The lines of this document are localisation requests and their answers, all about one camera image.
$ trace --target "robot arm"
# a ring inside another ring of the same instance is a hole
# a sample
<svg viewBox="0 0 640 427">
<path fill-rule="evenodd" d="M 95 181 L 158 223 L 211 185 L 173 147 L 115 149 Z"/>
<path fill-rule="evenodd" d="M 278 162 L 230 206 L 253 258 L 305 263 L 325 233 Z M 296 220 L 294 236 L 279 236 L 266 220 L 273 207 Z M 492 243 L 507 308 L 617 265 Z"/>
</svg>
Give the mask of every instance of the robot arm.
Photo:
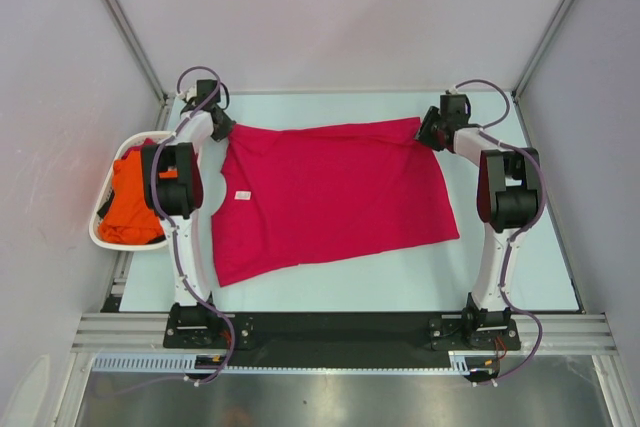
<svg viewBox="0 0 640 427">
<path fill-rule="evenodd" d="M 204 201 L 204 189 L 198 169 L 200 152 L 204 142 L 209 138 L 216 141 L 227 137 L 233 122 L 218 106 L 220 97 L 214 98 L 210 105 L 193 114 L 193 105 L 206 99 L 215 89 L 213 80 L 199 80 L 196 94 L 182 110 L 180 122 L 185 122 L 175 139 L 169 142 L 158 164 L 157 193 L 158 199 L 171 221 L 160 221 L 169 240 L 171 258 L 180 259 L 181 269 L 174 265 L 174 302 L 180 306 L 193 307 L 197 300 L 184 285 L 185 277 L 191 289 L 201 299 L 209 299 L 211 285 L 202 267 L 198 234 L 198 210 Z M 157 146 L 146 146 L 142 149 L 142 168 L 145 179 L 145 201 L 154 209 L 151 198 L 151 164 Z"/>
<path fill-rule="evenodd" d="M 461 155 L 479 169 L 476 203 L 485 238 L 478 278 L 463 311 L 465 330 L 471 334 L 509 327 L 511 310 L 503 292 L 509 296 L 517 253 L 525 238 L 524 232 L 514 234 L 536 216 L 542 191 L 529 161 L 490 142 L 481 127 L 469 123 L 468 106 L 465 95 L 441 96 L 440 109 L 431 107 L 416 138 L 434 150 L 446 148 Z M 535 149 L 523 150 L 538 161 Z M 507 185 L 507 179 L 520 184 Z"/>
</svg>

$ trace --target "laundry basket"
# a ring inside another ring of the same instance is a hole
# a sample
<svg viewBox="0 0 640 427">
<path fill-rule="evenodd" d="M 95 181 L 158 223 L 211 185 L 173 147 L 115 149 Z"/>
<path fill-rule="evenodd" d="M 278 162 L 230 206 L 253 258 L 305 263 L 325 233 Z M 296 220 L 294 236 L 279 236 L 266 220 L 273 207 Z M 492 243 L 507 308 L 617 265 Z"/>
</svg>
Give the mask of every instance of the laundry basket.
<svg viewBox="0 0 640 427">
<path fill-rule="evenodd" d="M 114 161 L 122 158 L 124 153 L 131 147 L 136 145 L 142 145 L 146 139 L 151 139 L 156 143 L 160 143 L 160 141 L 166 139 L 169 135 L 171 135 L 171 131 L 168 130 L 154 130 L 150 132 L 140 132 L 132 137 L 129 137 L 127 140 L 123 142 L 123 144 L 118 149 L 116 153 Z M 200 155 L 198 155 L 198 164 L 200 163 Z M 167 241 L 163 240 L 162 242 L 158 242 L 155 244 L 147 244 L 147 245 L 126 245 L 126 244 L 113 244 L 111 242 L 105 242 L 100 238 L 100 233 L 98 232 L 98 226 L 102 219 L 97 214 L 98 210 L 102 205 L 109 199 L 113 188 L 111 187 L 111 181 L 113 179 L 113 163 L 109 166 L 109 171 L 107 173 L 106 178 L 102 184 L 102 189 L 100 190 L 100 195 L 98 195 L 98 199 L 96 200 L 96 204 L 93 208 L 93 215 L 91 217 L 91 222 L 89 223 L 89 235 L 91 236 L 91 240 L 93 240 L 100 247 L 104 247 L 105 249 L 112 250 L 125 250 L 125 251 L 145 251 L 145 250 L 155 250 L 161 249 L 167 245 Z"/>
</svg>

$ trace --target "red t-shirt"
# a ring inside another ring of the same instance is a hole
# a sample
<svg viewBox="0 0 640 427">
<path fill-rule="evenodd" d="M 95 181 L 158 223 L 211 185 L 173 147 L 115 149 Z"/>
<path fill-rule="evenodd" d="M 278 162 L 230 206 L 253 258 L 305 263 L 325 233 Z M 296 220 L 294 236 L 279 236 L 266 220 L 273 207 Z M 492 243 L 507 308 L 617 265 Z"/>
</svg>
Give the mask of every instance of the red t-shirt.
<svg viewBox="0 0 640 427">
<path fill-rule="evenodd" d="M 236 125 L 212 217 L 221 286 L 282 267 L 459 237 L 419 118 L 273 131 Z"/>
</svg>

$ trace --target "cable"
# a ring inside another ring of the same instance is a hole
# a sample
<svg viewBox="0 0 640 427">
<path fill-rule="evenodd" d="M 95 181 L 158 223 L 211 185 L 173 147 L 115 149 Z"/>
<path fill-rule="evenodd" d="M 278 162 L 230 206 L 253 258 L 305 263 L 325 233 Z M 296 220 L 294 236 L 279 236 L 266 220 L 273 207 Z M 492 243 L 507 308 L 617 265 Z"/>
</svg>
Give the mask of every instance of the cable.
<svg viewBox="0 0 640 427">
<path fill-rule="evenodd" d="M 439 338 L 440 339 L 444 339 L 445 337 L 451 337 L 454 334 L 457 334 L 458 332 L 460 332 L 462 330 L 462 323 L 460 323 L 460 325 L 458 325 L 458 327 L 456 327 L 455 329 L 453 329 L 451 332 L 449 332 L 448 334 L 445 335 L 441 335 Z"/>
<path fill-rule="evenodd" d="M 505 105 L 506 105 L 506 109 L 505 109 L 504 113 L 502 114 L 502 116 L 498 120 L 494 120 L 493 122 L 489 122 L 488 124 L 483 125 L 482 126 L 483 129 L 488 129 L 489 127 L 493 127 L 494 125 L 498 125 L 500 122 L 502 122 L 504 119 L 507 118 L 507 116 L 509 115 L 509 112 L 511 112 L 511 104 L 509 103 L 509 97 L 507 97 L 507 94 L 505 94 L 504 91 L 500 87 L 498 87 L 496 84 L 494 84 L 493 82 L 491 82 L 489 80 L 485 80 L 485 79 L 469 79 L 469 80 L 465 80 L 464 82 L 460 82 L 459 84 L 456 84 L 455 88 L 457 90 L 460 87 L 464 87 L 465 85 L 469 85 L 469 84 L 484 84 L 484 85 L 488 85 L 490 87 L 493 87 L 502 96 L 502 98 L 504 99 Z M 471 113 L 471 103 L 469 103 L 468 106 L 469 106 L 469 113 Z"/>
<path fill-rule="evenodd" d="M 533 357 L 536 355 L 536 352 L 538 352 L 538 349 L 540 348 L 540 344 L 542 343 L 542 336 L 544 335 L 542 322 L 540 322 L 540 319 L 538 319 L 538 317 L 536 317 L 535 314 L 527 310 L 519 309 L 518 307 L 513 305 L 513 303 L 509 299 L 509 296 L 506 292 L 506 288 L 507 288 L 506 279 L 507 279 L 507 269 L 509 266 L 509 258 L 511 257 L 511 252 L 513 250 L 512 243 L 516 240 L 516 238 L 520 234 L 523 234 L 524 232 L 527 232 L 529 229 L 531 229 L 531 227 L 533 227 L 540 220 L 540 217 L 542 217 L 542 213 L 544 212 L 544 208 L 547 204 L 547 188 L 546 188 L 546 181 L 545 181 L 544 175 L 542 174 L 542 170 L 540 169 L 538 162 L 536 162 L 536 160 L 531 156 L 531 154 L 529 154 L 526 150 L 521 149 L 520 147 L 507 144 L 506 142 L 502 142 L 492 137 L 491 135 L 487 134 L 484 131 L 484 129 L 488 129 L 489 127 L 498 125 L 500 122 L 506 119 L 507 116 L 509 115 L 509 112 L 511 111 L 511 104 L 509 103 L 509 98 L 507 97 L 507 94 L 493 82 L 490 82 L 484 79 L 465 80 L 464 82 L 460 82 L 459 84 L 457 84 L 455 87 L 456 89 L 458 89 L 459 87 L 463 87 L 469 84 L 485 84 L 490 87 L 493 87 L 502 96 L 506 105 L 505 111 L 500 118 L 480 127 L 480 131 L 478 132 L 480 137 L 488 140 L 489 142 L 491 142 L 492 144 L 495 144 L 498 147 L 504 147 L 506 149 L 513 150 L 514 152 L 517 152 L 518 154 L 522 155 L 527 161 L 529 161 L 529 163 L 531 163 L 531 165 L 533 165 L 541 186 L 540 187 L 540 190 L 541 190 L 540 205 L 538 206 L 538 211 L 536 212 L 536 215 L 533 217 L 533 219 L 531 219 L 524 227 L 521 227 L 516 232 L 514 232 L 514 234 L 511 237 L 509 237 L 507 248 L 505 249 L 504 260 L 502 262 L 502 269 L 500 271 L 500 292 L 502 294 L 502 298 L 504 299 L 505 304 L 507 304 L 507 306 L 516 314 L 525 315 L 529 317 L 531 320 L 533 320 L 536 323 L 536 326 L 538 327 L 538 336 L 536 338 L 535 343 L 533 344 L 533 348 L 531 349 L 531 352 L 529 352 L 529 355 L 519 365 L 511 369 L 509 372 L 505 372 L 504 374 L 498 377 L 498 379 L 503 379 L 516 373 L 522 367 L 528 364 L 531 361 L 531 359 L 533 359 Z"/>
<path fill-rule="evenodd" d="M 220 110 L 227 110 L 229 108 L 229 103 L 231 102 L 231 97 L 229 96 L 229 89 L 227 89 L 227 86 L 223 83 L 222 84 L 222 90 L 224 90 L 224 95 L 227 98 L 227 102 L 223 107 L 220 107 Z"/>
<path fill-rule="evenodd" d="M 495 343 L 496 343 L 496 354 L 498 357 L 498 361 L 504 359 L 507 356 L 507 353 L 509 352 L 509 350 L 507 349 L 507 346 L 505 345 L 505 343 L 502 340 L 502 337 L 498 336 L 495 339 Z M 500 349 L 502 349 L 502 355 L 499 355 L 499 351 Z"/>
<path fill-rule="evenodd" d="M 120 397 L 121 395 L 130 394 L 131 392 L 135 392 L 136 390 L 144 389 L 145 387 L 149 387 L 150 385 L 159 384 L 161 382 L 166 382 L 168 380 L 181 380 L 185 381 L 186 376 L 180 375 L 165 375 L 163 377 L 156 377 L 155 379 L 147 380 L 146 382 L 141 382 L 139 384 L 133 385 L 131 387 L 125 387 L 122 390 L 118 390 L 116 392 L 111 392 L 109 394 L 100 394 L 98 393 L 98 389 L 96 386 L 97 381 L 93 379 L 90 383 L 90 391 L 93 396 L 100 400 L 113 399 L 114 397 Z"/>
</svg>

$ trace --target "purple cable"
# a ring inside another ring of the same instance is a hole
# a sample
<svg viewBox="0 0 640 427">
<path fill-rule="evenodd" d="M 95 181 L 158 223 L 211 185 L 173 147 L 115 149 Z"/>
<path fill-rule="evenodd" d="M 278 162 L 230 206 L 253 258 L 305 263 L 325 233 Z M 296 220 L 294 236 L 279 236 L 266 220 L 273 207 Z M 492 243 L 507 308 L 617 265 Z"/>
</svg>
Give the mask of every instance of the purple cable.
<svg viewBox="0 0 640 427">
<path fill-rule="evenodd" d="M 494 120 L 493 122 L 489 122 L 488 124 L 483 125 L 482 126 L 483 129 L 488 129 L 489 127 L 493 127 L 494 125 L 498 125 L 500 122 L 502 122 L 504 119 L 507 118 L 507 116 L 509 115 L 509 112 L 511 112 L 511 104 L 509 103 L 509 98 L 507 97 L 507 94 L 505 94 L 504 91 L 500 87 L 498 87 L 496 84 L 494 84 L 493 82 L 491 82 L 489 80 L 470 79 L 470 80 L 465 80 L 464 82 L 460 82 L 459 84 L 457 84 L 456 85 L 456 89 L 459 89 L 460 87 L 464 87 L 465 85 L 469 85 L 469 84 L 484 84 L 484 85 L 488 85 L 489 87 L 493 87 L 502 96 L 502 98 L 504 99 L 504 103 L 507 106 L 507 108 L 505 109 L 504 113 L 502 114 L 502 116 L 498 120 Z"/>
<path fill-rule="evenodd" d="M 144 389 L 145 387 L 149 387 L 153 384 L 159 384 L 160 382 L 166 382 L 167 380 L 181 380 L 184 381 L 184 377 L 180 377 L 179 375 L 165 375 L 164 377 L 156 377 L 155 379 L 147 380 L 146 382 L 141 382 L 139 384 L 133 385 L 131 387 L 126 387 L 122 390 L 118 390 L 116 392 L 111 392 L 109 394 L 100 394 L 98 393 L 98 388 L 96 386 L 97 380 L 92 379 L 89 384 L 89 388 L 91 393 L 96 399 L 100 400 L 108 400 L 113 399 L 114 397 L 119 397 L 121 395 L 130 394 L 131 392 L 135 392 L 136 390 Z"/>
<path fill-rule="evenodd" d="M 459 83 L 458 85 L 456 85 L 456 89 L 458 89 L 459 87 L 463 87 L 465 85 L 474 84 L 474 83 L 485 84 L 485 85 L 489 85 L 489 86 L 493 87 L 502 96 L 502 98 L 505 101 L 505 105 L 507 107 L 505 109 L 505 112 L 502 114 L 502 116 L 498 120 L 495 120 L 493 122 L 490 122 L 488 124 L 483 125 L 482 129 L 493 127 L 494 125 L 497 125 L 500 122 L 502 122 L 504 119 L 506 119 L 507 115 L 509 115 L 509 112 L 511 110 L 511 105 L 509 104 L 509 98 L 507 97 L 507 94 L 500 87 L 498 87 L 496 84 L 494 84 L 493 82 L 489 82 L 488 80 L 484 80 L 484 79 L 471 79 L 471 80 L 466 80 L 464 82 Z M 511 257 L 511 251 L 512 251 L 511 242 L 513 242 L 520 234 L 522 234 L 524 232 L 527 232 L 529 229 L 531 229 L 531 227 L 533 227 L 540 220 L 540 217 L 542 217 L 542 213 L 544 212 L 544 208 L 545 208 L 545 206 L 547 204 L 547 189 L 546 189 L 545 178 L 544 178 L 544 175 L 542 174 L 542 170 L 540 169 L 540 166 L 535 161 L 535 159 L 531 156 L 531 154 L 529 154 L 526 150 L 521 149 L 520 147 L 516 147 L 515 145 L 511 145 L 511 144 L 507 144 L 505 142 L 501 142 L 498 139 L 496 139 L 495 137 L 492 137 L 491 135 L 489 135 L 486 132 L 484 132 L 484 130 L 480 130 L 479 135 L 480 135 L 480 137 L 488 140 L 489 142 L 491 142 L 492 144 L 495 144 L 498 147 L 505 147 L 506 149 L 510 149 L 510 150 L 513 150 L 514 152 L 519 153 L 527 161 L 529 161 L 531 163 L 531 165 L 533 165 L 533 167 L 534 167 L 534 169 L 536 171 L 536 175 L 538 176 L 538 179 L 540 180 L 541 191 L 542 191 L 541 192 L 541 198 L 540 198 L 540 205 L 538 206 L 538 211 L 536 212 L 536 215 L 524 227 L 518 229 L 509 238 L 509 243 L 507 244 L 507 248 L 505 250 L 505 255 L 504 255 L 504 260 L 502 262 L 502 270 L 500 271 L 500 291 L 501 291 L 502 298 L 504 299 L 505 304 L 507 304 L 507 306 L 513 312 L 515 312 L 516 314 L 526 315 L 527 317 L 531 318 L 536 323 L 536 325 L 538 327 L 538 336 L 536 338 L 535 343 L 533 344 L 531 352 L 529 352 L 529 355 L 517 367 L 513 368 L 509 372 L 505 372 L 504 374 L 502 374 L 502 375 L 500 375 L 498 377 L 498 379 L 504 379 L 504 378 L 509 377 L 512 374 L 516 373 L 517 371 L 519 371 L 522 367 L 524 367 L 526 364 L 528 364 L 533 359 L 533 357 L 536 355 L 536 352 L 538 352 L 538 349 L 540 348 L 540 344 L 542 343 L 542 336 L 544 335 L 544 329 L 542 327 L 542 322 L 540 322 L 540 319 L 538 317 L 536 317 L 536 315 L 533 314 L 532 312 L 529 312 L 527 310 L 519 309 L 518 307 L 513 305 L 513 303 L 509 299 L 505 289 L 506 289 L 506 284 L 507 284 L 507 269 L 508 269 L 508 265 L 509 265 L 509 258 Z"/>
</svg>

